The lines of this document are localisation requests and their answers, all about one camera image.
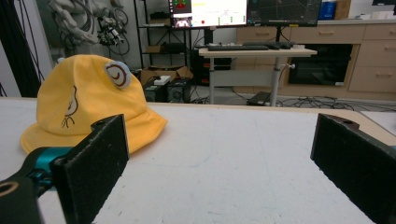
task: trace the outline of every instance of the desk leg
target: desk leg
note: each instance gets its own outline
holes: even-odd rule
[[[215,103],[215,59],[210,58],[210,69],[209,69],[209,103],[213,105]]]
[[[272,74],[272,89],[270,96],[270,106],[276,106],[277,87],[280,77],[280,58],[276,57],[275,68]]]

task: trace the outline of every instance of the computer monitor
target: computer monitor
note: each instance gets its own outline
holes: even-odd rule
[[[172,28],[202,29],[247,24],[247,0],[168,0]]]
[[[315,27],[321,0],[248,0],[247,25]]]
[[[396,5],[396,0],[373,0],[373,6]]]

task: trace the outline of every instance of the white table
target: white table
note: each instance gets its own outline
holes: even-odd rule
[[[210,59],[209,101],[215,103],[215,87],[217,86],[267,86],[271,84],[270,106],[276,105],[277,87],[281,71],[281,58],[310,57],[317,54],[312,49],[280,49],[280,50],[230,50],[209,51],[199,49],[199,55]],[[227,70],[215,71],[215,58],[276,58],[274,70],[242,71]]]
[[[151,104],[169,120],[132,154],[94,223],[373,223],[310,160],[317,113],[352,119],[396,145],[362,114],[344,110]],[[0,179],[25,158],[21,133],[35,100],[0,99]],[[39,198],[46,223],[64,223],[54,191]]]

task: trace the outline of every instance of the keyboard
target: keyboard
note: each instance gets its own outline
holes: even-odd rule
[[[283,41],[283,42],[244,42],[243,46],[265,46],[268,49],[291,49],[295,42]]]
[[[261,46],[242,46],[242,45],[216,45],[207,46],[209,51],[229,51],[229,50],[268,50],[267,47]]]

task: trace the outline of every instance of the yellow bucket hat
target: yellow bucket hat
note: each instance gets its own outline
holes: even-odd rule
[[[167,120],[150,109],[127,65],[97,55],[77,55],[55,66],[37,95],[36,120],[21,136],[27,152],[74,147],[99,119],[123,114],[132,153],[154,141]]]

